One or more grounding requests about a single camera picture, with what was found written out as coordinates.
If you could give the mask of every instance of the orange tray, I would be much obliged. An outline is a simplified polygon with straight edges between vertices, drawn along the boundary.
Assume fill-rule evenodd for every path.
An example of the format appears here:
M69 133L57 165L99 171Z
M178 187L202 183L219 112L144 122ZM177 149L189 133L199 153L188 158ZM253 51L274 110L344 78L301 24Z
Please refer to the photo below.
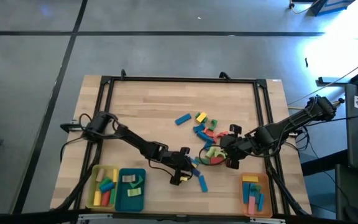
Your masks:
M243 175L258 177L257 184L259 184L262 187L260 193L265 195L264 208L262 209L262 211L258 212L256 207L257 205L255 205L255 213L253 215L248 214L248 204L242 203L242 176ZM240 175L240 204L242 206L242 212L244 213L244 215L248 217L271 218L273 216L272 199L270 198L269 178L267 177L266 174L245 172Z

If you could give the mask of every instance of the concrete floor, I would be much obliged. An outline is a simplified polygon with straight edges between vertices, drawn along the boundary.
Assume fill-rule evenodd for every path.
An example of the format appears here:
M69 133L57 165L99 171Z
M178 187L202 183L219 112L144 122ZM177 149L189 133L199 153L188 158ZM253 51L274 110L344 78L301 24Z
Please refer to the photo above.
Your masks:
M81 0L0 1L0 31L72 31L80 6ZM358 1L346 11L319 17L295 15L287 7L286 0L89 1L80 31L269 33L258 37L78 36L24 212L49 209L59 150L67 140L59 124L72 119L84 75L118 75L122 68L136 76L217 77L225 71L235 78L282 79L291 102L316 90L317 77L340 77L358 65ZM299 11L306 7L296 5ZM268 36L274 32L282 32L282 37ZM0 146L0 213L10 212L14 205L69 38L0 36L0 138L5 139ZM319 94L336 100L343 89L329 87ZM344 115L341 107L337 117ZM344 127L345 122L338 121L310 128L319 157L346 148ZM301 153L302 161L314 158L310 149ZM307 177L306 187L311 203L317 205L314 214L333 217L335 188L324 175Z

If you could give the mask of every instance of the teal tray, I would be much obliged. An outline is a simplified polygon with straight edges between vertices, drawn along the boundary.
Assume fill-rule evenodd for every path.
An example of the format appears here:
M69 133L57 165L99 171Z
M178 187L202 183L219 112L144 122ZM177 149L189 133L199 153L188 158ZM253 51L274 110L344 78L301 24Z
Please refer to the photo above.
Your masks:
M142 194L135 197L128 197L127 190L132 189L129 183L122 183L122 176L136 175L135 182L138 181L138 176L143 178L143 182L136 188L140 187ZM121 169L118 177L118 187L116 194L116 211L117 212L140 212L144 208L144 194L145 194L146 170L144 169Z

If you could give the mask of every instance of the wooden table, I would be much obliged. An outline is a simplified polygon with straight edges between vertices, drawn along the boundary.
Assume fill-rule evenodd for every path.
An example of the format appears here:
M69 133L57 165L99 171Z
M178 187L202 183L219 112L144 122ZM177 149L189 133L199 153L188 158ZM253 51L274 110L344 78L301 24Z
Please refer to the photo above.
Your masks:
M93 114L100 79L101 76L97 75L85 76L74 119L78 119L82 113ZM267 80L267 84L273 118L277 122L288 116L283 86L281 80ZM262 90L260 96L264 121L267 123ZM122 124L148 141L162 142L172 151L180 150L183 146L190 147L191 157L197 156L204 146L204 142L192 130L192 127L197 125L196 121L191 119L177 126L174 120L186 113L194 116L199 111L208 113L209 119L218 120L215 130L217 133L228 131L230 124L242 126L243 134L258 126L255 96L250 84L114 82L110 113L115 114ZM112 132L109 126L106 133ZM72 132L68 140L79 136L80 133ZM85 147L86 141L80 141L65 148L51 208L59 206L77 184ZM311 213L298 152L284 144L280 155L287 188L302 208ZM265 172L263 159L251 156L241 160L239 170L229 169L225 165L200 166L209 189L208 193L202 193L196 178L179 186L169 184L168 174L151 169L136 148L121 140L104 141L100 164L145 169L147 181L142 213L159 214L242 215L239 198L240 173ZM88 189L89 181L84 187L81 208L85 207ZM277 186L275 192L278 211L282 213L281 196Z

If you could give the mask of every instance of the plastic tray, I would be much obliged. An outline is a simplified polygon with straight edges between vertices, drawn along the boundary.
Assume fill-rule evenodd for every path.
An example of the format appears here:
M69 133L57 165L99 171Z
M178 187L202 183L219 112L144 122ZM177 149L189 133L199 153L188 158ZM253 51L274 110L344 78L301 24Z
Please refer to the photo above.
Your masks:
M264 208L260 212L258 212L258 210L255 208L255 213L253 215L248 214L248 204L242 203L242 176L243 175L258 177L257 184L259 184L262 187L260 193L265 195ZM242 206L242 212L244 212L244 215L248 217L271 218L273 216L272 199L270 198L269 178L267 177L267 175L260 174L260 173L245 172L240 175L239 180L240 180L240 204Z
M135 197L128 197L127 190L132 189L129 183L122 183L122 176L124 175L142 176L143 182L136 188L140 187L142 194ZM145 194L146 170L144 169L121 169L118 177L118 188L116 194L116 211L118 212L140 212L144 207L144 194Z
M99 187L99 183L96 181L96 176L98 175L98 172L99 172L99 169L100 168L103 168L105 169L106 171L107 170L114 170L114 169L117 169L119 170L118 167L115 167L115 166L105 166L105 165L95 165L93 168L92 168L92 175L91 175L91 178L90 178L90 186L89 186L89 193L88 193L88 198L86 199L86 207L88 208L97 208L98 210L102 209L108 209L108 210L111 210L114 208L114 204L109 204L108 206L94 206L93 205L93 199L94 199L94 192L96 190L97 187Z

